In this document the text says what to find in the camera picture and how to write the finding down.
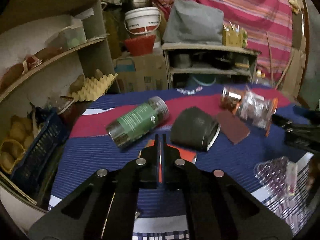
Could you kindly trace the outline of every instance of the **blue plastic basket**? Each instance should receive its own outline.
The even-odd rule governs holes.
[[[55,110],[41,110],[45,125],[12,171],[10,179],[28,195],[38,191],[39,176],[57,146],[68,138],[69,132]]]

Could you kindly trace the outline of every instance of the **clear plastic packaging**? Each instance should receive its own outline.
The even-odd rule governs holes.
[[[298,166],[281,157],[264,163],[258,163],[254,174],[260,183],[268,187],[269,193],[278,198],[291,197],[297,186]]]
[[[86,42],[82,21],[74,18],[70,26],[48,38],[45,45],[46,47],[62,48],[65,51]]]
[[[268,129],[271,116],[276,112],[277,98],[265,100],[264,97],[253,93],[249,88],[241,100],[238,109],[239,116],[247,120],[252,119],[252,124],[263,129]]]
[[[152,97],[106,127],[119,148],[125,148],[169,117],[169,109],[160,97]]]

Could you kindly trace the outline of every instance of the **shelf board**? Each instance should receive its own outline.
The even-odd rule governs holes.
[[[197,68],[170,68],[171,74],[220,74],[220,75],[241,75],[251,77],[251,73],[249,70],[245,69],[218,69],[214,67],[197,67]]]
[[[10,0],[0,15],[0,33],[18,25],[63,14],[76,15],[96,0]]]
[[[28,71],[25,75],[23,75],[20,79],[18,79],[17,81],[15,81],[13,84],[11,84],[10,87],[8,87],[1,95],[0,95],[0,103],[12,92],[14,91],[19,85],[21,85],[23,82],[25,82],[25,80],[27,80],[29,77],[31,77],[32,75],[34,75],[35,73],[37,73],[38,71],[44,69],[45,67],[47,67],[48,65],[50,65],[51,63],[63,58],[66,55],[69,55],[77,50],[83,49],[85,47],[88,47],[92,44],[104,41],[106,38],[105,37],[95,37],[92,38],[90,40],[88,40],[86,43],[80,44],[79,46],[76,46],[72,49],[68,49],[65,52],[62,52],[61,54],[45,61],[44,63],[41,63],[40,65],[36,66],[35,68],[31,69],[30,71]]]
[[[251,50],[251,49],[243,49],[239,47],[230,47],[223,45],[208,45],[208,44],[200,44],[200,43],[171,43],[166,42],[162,45],[163,50],[174,50],[174,49],[206,49],[206,50],[222,50],[222,51],[230,51],[230,52],[238,52],[249,55],[259,55],[261,52]]]

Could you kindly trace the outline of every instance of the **red plastic basket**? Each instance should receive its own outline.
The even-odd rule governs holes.
[[[127,39],[124,41],[124,44],[132,56],[142,56],[152,53],[155,40],[155,35],[140,36],[133,39]]]

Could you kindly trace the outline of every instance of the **yellow egg tray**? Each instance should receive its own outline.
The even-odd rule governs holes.
[[[84,81],[84,86],[81,88],[81,90],[76,93],[68,93],[68,96],[73,97],[75,102],[95,101],[108,91],[110,86],[115,81],[117,75],[118,74],[109,74],[108,76],[103,75],[100,80],[94,77],[86,78]]]

